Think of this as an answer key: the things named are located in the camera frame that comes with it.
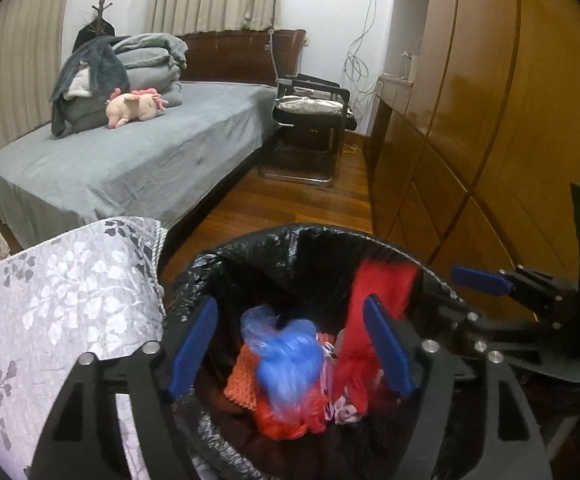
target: wooden headboard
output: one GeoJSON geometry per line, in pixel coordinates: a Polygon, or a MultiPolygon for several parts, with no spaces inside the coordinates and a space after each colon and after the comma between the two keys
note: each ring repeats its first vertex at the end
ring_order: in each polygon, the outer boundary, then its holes
{"type": "MultiPolygon", "coordinates": [[[[188,44],[188,68],[182,81],[230,81],[275,86],[275,69],[268,49],[267,31],[226,30],[180,36],[188,44]]],[[[278,30],[276,47],[284,71],[296,74],[305,30],[278,30]]]]}

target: coat rack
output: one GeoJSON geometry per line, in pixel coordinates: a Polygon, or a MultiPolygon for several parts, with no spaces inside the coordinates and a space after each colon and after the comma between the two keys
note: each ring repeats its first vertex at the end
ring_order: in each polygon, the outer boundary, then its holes
{"type": "Polygon", "coordinates": [[[104,6],[105,3],[106,0],[99,0],[99,7],[92,6],[92,8],[97,11],[97,17],[95,18],[96,22],[94,27],[95,37],[103,35],[103,11],[106,10],[108,7],[112,6],[112,3],[104,6]]]}

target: metal bolt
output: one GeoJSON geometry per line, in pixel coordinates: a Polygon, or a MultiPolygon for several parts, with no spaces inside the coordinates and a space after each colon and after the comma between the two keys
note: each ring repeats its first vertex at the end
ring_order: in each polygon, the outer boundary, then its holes
{"type": "Polygon", "coordinates": [[[486,344],[486,342],[484,340],[479,339],[475,344],[474,344],[474,349],[477,352],[485,352],[486,349],[488,348],[488,345],[486,344]]]}
{"type": "Polygon", "coordinates": [[[161,349],[161,345],[156,341],[148,341],[142,346],[141,350],[144,354],[152,355],[156,354],[161,349]]]}
{"type": "Polygon", "coordinates": [[[78,361],[80,365],[88,366],[94,361],[94,354],[92,352],[83,353],[79,356],[78,361]]]}
{"type": "Polygon", "coordinates": [[[423,348],[426,352],[433,354],[439,351],[439,343],[432,339],[425,339],[421,343],[421,348],[423,348]]]}
{"type": "Polygon", "coordinates": [[[488,352],[488,359],[491,363],[498,364],[503,362],[503,354],[501,352],[497,352],[493,350],[492,352],[488,352]]]}

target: gray quilt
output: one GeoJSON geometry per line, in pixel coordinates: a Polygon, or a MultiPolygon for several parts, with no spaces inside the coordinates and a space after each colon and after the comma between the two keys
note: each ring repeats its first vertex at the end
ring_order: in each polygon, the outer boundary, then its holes
{"type": "Polygon", "coordinates": [[[49,124],[0,150],[0,218],[24,248],[113,216],[172,227],[273,131],[276,91],[188,83],[151,121],[62,139],[49,124]]]}

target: orange knitted cloth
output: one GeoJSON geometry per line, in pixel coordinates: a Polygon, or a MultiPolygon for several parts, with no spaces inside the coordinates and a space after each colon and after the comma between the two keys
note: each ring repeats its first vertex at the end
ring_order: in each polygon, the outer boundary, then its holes
{"type": "MultiPolygon", "coordinates": [[[[334,345],[335,337],[329,334],[317,334],[320,343],[328,342],[334,345]]],[[[224,389],[224,395],[251,412],[257,409],[257,366],[260,357],[256,355],[244,343],[228,377],[228,383],[224,389]]]]}

